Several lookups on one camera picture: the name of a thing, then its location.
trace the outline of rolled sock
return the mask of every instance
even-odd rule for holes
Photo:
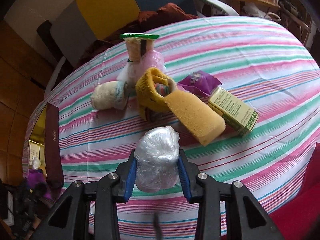
[[[123,110],[128,101],[127,83],[123,81],[110,81],[98,85],[94,89],[90,99],[94,109],[104,110],[113,107]]]

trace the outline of pink striped fabric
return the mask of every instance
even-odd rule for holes
[[[180,147],[199,169],[218,181],[241,180],[272,212],[292,199],[320,140],[320,71],[303,45],[274,22],[253,17],[210,17],[167,25],[150,31],[160,38],[155,47],[175,81],[203,70],[219,78],[222,87],[256,109],[253,131],[239,138],[226,131],[202,147],[172,113],[146,123],[138,115],[134,96],[123,112],[95,111],[90,95],[101,83],[116,80],[127,62],[124,43],[106,50],[61,82],[33,112],[23,154],[28,168],[28,138],[46,102],[59,107],[60,155],[65,190],[74,180],[97,181],[126,161],[148,130],[171,125],[180,133]],[[89,230],[94,230],[91,203]],[[159,212],[164,239],[192,239],[196,204],[188,204],[180,183],[148,194],[133,189],[127,204],[118,204],[121,239],[154,238],[154,212]],[[226,232],[220,203],[221,232]]]

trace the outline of purple package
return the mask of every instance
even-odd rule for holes
[[[29,169],[28,185],[31,189],[34,189],[38,183],[44,183],[47,186],[47,192],[44,194],[44,198],[52,199],[50,189],[44,180],[43,174],[38,170]]]
[[[222,85],[219,79],[201,70],[193,72],[178,82],[185,90],[200,97],[208,97],[218,86]]]

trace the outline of chair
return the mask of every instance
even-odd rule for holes
[[[172,2],[194,15],[197,15],[197,10],[201,15],[199,12],[204,4],[217,8],[225,15],[238,15],[232,7],[218,0],[195,1],[196,6],[193,0],[75,0],[52,23],[50,33],[61,51],[58,57],[65,56],[75,66],[90,44],[97,39],[103,40],[136,20],[140,11],[156,11]]]

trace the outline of red cloth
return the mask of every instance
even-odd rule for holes
[[[270,214],[285,240],[320,239],[320,144],[316,144],[298,195]]]
[[[144,32],[165,26],[171,23],[185,20],[197,19],[196,15],[186,14],[178,5],[168,3],[159,8],[156,12],[140,12],[138,21]]]

